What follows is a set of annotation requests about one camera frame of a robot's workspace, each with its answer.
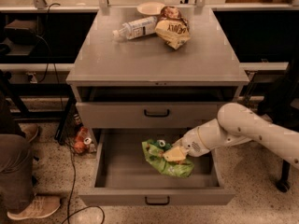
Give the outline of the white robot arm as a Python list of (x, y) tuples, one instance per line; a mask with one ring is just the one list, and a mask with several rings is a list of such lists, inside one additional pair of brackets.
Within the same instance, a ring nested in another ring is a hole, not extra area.
[(167, 161), (200, 157), (218, 147), (229, 147), (253, 140), (299, 169), (299, 133), (273, 124), (243, 105), (223, 105), (215, 119), (187, 131), (167, 150)]

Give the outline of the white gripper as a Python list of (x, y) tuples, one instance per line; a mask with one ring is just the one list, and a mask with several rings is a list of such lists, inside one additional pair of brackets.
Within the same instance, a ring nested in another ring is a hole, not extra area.
[(192, 157), (200, 157), (209, 152), (200, 138), (198, 127), (187, 131), (173, 146), (163, 154), (167, 161), (184, 161), (187, 154)]

